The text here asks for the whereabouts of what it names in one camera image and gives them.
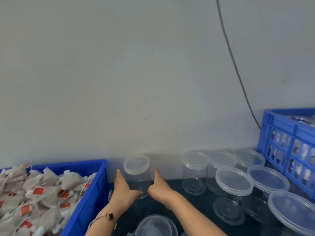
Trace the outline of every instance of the red tag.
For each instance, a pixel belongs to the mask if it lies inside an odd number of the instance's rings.
[[[7,194],[8,196],[16,196],[16,193],[9,191],[9,192],[5,192],[5,194]]]
[[[26,215],[28,212],[32,210],[31,205],[25,205],[21,207],[21,216]]]
[[[90,183],[86,183],[85,186],[84,186],[84,188],[87,189],[89,186],[90,186]]]
[[[33,194],[41,195],[44,192],[45,188],[36,187],[33,191]]]
[[[65,192],[64,189],[60,189],[60,191],[59,191],[59,196],[62,195],[64,192]]]
[[[24,227],[24,226],[26,226],[27,228],[30,228],[30,227],[32,227],[32,225],[33,225],[33,224],[32,224],[31,222],[25,220],[23,223],[21,223],[21,225],[19,226],[19,228],[22,228],[22,227]]]
[[[66,209],[66,208],[69,208],[70,207],[70,202],[60,206],[61,209]]]
[[[59,198],[66,199],[68,196],[69,196],[69,193],[65,193],[65,194],[61,195]]]

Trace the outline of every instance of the blue bin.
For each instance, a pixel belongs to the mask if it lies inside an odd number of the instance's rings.
[[[289,117],[313,115],[315,108],[265,110],[257,151],[315,199],[315,127]]]
[[[77,172],[81,176],[89,176],[97,172],[63,229],[61,236],[84,236],[89,223],[107,204],[111,186],[107,180],[106,165],[107,160],[88,160],[32,166],[33,170],[41,172],[48,167],[57,175],[62,174],[65,170]]]

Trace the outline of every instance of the bracelet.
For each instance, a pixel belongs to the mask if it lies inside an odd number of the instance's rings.
[[[103,217],[107,217],[109,221],[114,220],[114,215],[113,215],[113,213],[98,216],[96,219],[92,220],[92,222],[89,223],[89,226],[88,226],[87,231],[89,230],[89,228],[92,226],[92,224],[93,224],[96,220],[98,220],[98,219],[100,219],[100,218],[103,218]],[[115,222],[115,224],[114,224],[114,229],[113,229],[113,230],[116,229],[116,226],[117,226],[117,222]]]

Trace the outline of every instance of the wire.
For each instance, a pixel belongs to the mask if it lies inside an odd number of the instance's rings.
[[[237,77],[238,77],[238,80],[241,84],[241,87],[242,87],[242,90],[243,90],[243,93],[244,93],[244,96],[245,96],[245,99],[246,99],[246,102],[247,102],[247,105],[250,109],[250,112],[257,124],[257,126],[259,127],[259,129],[261,128],[259,126],[259,123],[253,113],[253,110],[252,110],[252,107],[250,106],[250,102],[248,101],[248,98],[247,98],[247,94],[246,94],[246,91],[245,91],[245,88],[244,88],[244,85],[243,85],[243,82],[241,80],[241,77],[239,76],[239,72],[238,72],[238,68],[236,66],[236,63],[235,63],[235,60],[234,60],[234,56],[233,56],[233,53],[232,53],[232,50],[231,50],[231,47],[230,47],[230,42],[229,40],[227,39],[227,35],[226,35],[226,32],[225,32],[225,28],[224,28],[224,24],[223,24],[223,19],[222,19],[222,14],[221,14],[221,8],[220,8],[220,3],[219,3],[219,0],[216,0],[216,3],[217,3],[217,8],[218,8],[218,13],[219,13],[219,18],[220,18],[220,23],[221,23],[221,28],[222,28],[222,31],[223,31],[223,35],[224,35],[224,38],[225,38],[225,41],[226,41],[226,44],[227,44],[227,47],[229,49],[229,52],[230,52],[230,56],[231,56],[231,59],[232,59],[232,62],[233,62],[233,65],[234,65],[234,69],[236,71],[236,74],[237,74]]]

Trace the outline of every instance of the person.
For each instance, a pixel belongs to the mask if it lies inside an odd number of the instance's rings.
[[[173,211],[187,236],[226,236],[218,226],[200,213],[181,194],[172,190],[156,167],[154,174],[154,184],[149,187],[148,194]],[[85,236],[110,236],[118,218],[141,195],[141,191],[129,189],[120,170],[117,170],[112,197],[91,222]]]

